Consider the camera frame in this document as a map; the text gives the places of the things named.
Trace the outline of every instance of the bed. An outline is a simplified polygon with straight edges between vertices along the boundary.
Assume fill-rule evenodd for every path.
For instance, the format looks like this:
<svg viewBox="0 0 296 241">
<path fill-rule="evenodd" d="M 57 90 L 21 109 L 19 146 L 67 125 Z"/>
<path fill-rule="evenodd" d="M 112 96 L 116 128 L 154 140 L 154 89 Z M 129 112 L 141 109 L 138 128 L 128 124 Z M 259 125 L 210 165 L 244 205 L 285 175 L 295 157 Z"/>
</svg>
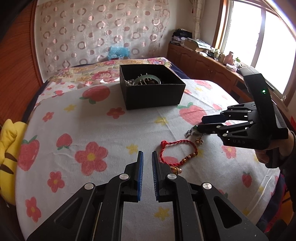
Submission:
<svg viewBox="0 0 296 241">
<path fill-rule="evenodd" d="M 121 64 L 163 64 L 178 73 L 186 83 L 180 105 L 127 111 L 118 81 Z M 85 183 L 108 182 L 141 150 L 142 199 L 124 207 L 122 240 L 174 239 L 172 204 L 155 200 L 151 153 L 159 151 L 162 140 L 184 139 L 203 115 L 217 114 L 236 101 L 210 81 L 189 79 L 165 58 L 63 69 L 43 89 L 33 105 L 17 168 L 16 208 L 24 238 Z M 223 146 L 217 135 L 204 139 L 198 156 L 182 166 L 181 175 L 191 183 L 212 183 L 264 231 L 285 188 L 279 169 L 265 168 L 253 150 Z M 164 159 L 181 160 L 191 148 L 169 147 Z M 270 206 L 271 200 L 276 205 Z"/>
</svg>

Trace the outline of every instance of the metal screw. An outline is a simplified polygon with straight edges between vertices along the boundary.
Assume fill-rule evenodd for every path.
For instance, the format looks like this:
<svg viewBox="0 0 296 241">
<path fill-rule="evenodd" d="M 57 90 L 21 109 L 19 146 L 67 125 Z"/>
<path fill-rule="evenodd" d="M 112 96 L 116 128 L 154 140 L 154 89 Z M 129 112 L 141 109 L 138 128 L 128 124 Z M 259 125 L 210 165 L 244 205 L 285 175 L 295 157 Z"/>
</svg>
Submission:
<svg viewBox="0 0 296 241">
<path fill-rule="evenodd" d="M 168 179 L 174 180 L 174 179 L 176 179 L 176 178 L 177 178 L 177 175 L 176 175 L 176 174 L 173 174 L 173 173 L 171 173 L 171 174 L 168 174 L 168 175 L 167 175 L 167 177 L 168 177 Z"/>
<path fill-rule="evenodd" d="M 121 180 L 126 180 L 126 179 L 129 178 L 129 175 L 127 175 L 126 173 L 123 173 L 123 174 L 121 174 L 121 175 L 119 176 L 119 178 L 120 178 Z"/>
<path fill-rule="evenodd" d="M 210 184 L 210 183 L 204 183 L 203 185 L 202 185 L 202 187 L 204 188 L 204 189 L 211 189 L 212 188 L 212 184 Z"/>
<path fill-rule="evenodd" d="M 94 188 L 94 185 L 93 185 L 92 183 L 87 183 L 87 184 L 84 185 L 84 188 L 85 188 L 86 190 L 91 190 L 91 189 Z"/>
</svg>

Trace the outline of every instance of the plush toy ear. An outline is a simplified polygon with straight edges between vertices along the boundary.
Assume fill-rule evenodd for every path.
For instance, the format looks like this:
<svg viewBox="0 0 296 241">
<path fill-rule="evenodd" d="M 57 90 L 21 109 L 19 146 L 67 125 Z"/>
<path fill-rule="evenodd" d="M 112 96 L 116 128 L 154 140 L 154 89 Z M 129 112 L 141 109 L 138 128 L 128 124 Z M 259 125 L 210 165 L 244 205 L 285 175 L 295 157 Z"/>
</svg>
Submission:
<svg viewBox="0 0 296 241">
<path fill-rule="evenodd" d="M 7 119 L 0 133 L 0 165 L 4 161 L 4 154 L 7 148 L 14 142 L 17 137 L 17 130 L 15 129 L 11 119 Z"/>
</svg>

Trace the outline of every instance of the pink bottle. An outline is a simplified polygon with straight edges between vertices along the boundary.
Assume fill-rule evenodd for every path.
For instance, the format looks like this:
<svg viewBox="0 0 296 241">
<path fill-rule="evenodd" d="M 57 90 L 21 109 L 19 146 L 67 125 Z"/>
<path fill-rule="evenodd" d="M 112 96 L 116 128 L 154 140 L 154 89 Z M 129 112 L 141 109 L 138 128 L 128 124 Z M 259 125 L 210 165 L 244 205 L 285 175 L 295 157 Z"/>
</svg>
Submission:
<svg viewBox="0 0 296 241">
<path fill-rule="evenodd" d="M 230 51 L 229 54 L 225 57 L 224 62 L 226 64 L 233 65 L 233 53 Z"/>
</svg>

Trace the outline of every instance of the pikachu plush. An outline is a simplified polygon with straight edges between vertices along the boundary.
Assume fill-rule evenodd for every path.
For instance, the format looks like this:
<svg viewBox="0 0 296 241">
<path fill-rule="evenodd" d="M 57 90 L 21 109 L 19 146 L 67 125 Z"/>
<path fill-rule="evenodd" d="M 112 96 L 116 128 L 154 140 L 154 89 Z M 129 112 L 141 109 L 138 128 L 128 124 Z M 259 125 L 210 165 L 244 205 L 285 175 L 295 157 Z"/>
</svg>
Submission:
<svg viewBox="0 0 296 241">
<path fill-rule="evenodd" d="M 12 205 L 15 205 L 17 159 L 26 129 L 26 123 L 7 119 L 0 133 L 0 195 Z"/>
</svg>

